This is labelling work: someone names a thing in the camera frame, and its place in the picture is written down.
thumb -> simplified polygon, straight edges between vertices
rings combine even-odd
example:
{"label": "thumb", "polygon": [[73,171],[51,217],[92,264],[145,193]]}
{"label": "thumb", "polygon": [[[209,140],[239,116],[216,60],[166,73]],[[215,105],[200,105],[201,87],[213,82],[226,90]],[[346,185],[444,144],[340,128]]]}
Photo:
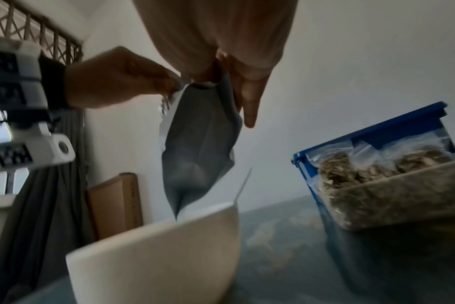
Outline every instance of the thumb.
{"label": "thumb", "polygon": [[132,93],[137,95],[171,94],[177,90],[176,83],[169,77],[139,77],[130,80]]}

hand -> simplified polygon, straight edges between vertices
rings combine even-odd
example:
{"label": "hand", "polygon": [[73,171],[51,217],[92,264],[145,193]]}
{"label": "hand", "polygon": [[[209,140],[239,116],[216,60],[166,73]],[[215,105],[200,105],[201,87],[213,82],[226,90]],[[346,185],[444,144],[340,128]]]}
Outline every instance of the hand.
{"label": "hand", "polygon": [[75,108],[101,108],[175,90],[166,68],[123,47],[68,66],[64,74],[64,95]]}
{"label": "hand", "polygon": [[264,89],[283,55],[297,0],[134,0],[160,54],[195,81],[231,77],[236,107],[254,127]]}

person's left hand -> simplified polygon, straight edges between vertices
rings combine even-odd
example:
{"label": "person's left hand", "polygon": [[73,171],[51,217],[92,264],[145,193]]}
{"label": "person's left hand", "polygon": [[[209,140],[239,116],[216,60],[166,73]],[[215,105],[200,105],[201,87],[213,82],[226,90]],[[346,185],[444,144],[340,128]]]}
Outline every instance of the person's left hand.
{"label": "person's left hand", "polygon": [[68,66],[64,74],[64,95],[74,108],[102,108],[175,90],[168,69],[123,47]]}

cardboard box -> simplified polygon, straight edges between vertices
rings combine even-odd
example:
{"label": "cardboard box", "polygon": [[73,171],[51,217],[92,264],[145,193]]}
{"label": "cardboard box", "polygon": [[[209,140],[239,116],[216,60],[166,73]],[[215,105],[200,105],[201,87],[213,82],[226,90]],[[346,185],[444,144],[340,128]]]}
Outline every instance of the cardboard box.
{"label": "cardboard box", "polygon": [[98,239],[104,239],[143,225],[138,177],[122,173],[87,191]]}

table surface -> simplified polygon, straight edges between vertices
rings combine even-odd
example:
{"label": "table surface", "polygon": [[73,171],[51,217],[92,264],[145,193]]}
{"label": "table surface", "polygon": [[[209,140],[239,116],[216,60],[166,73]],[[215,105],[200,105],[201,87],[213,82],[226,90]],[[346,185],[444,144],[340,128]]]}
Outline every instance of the table surface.
{"label": "table surface", "polygon": [[[241,215],[222,304],[455,303],[455,219],[342,230],[312,198]],[[68,279],[22,304],[75,304]]]}

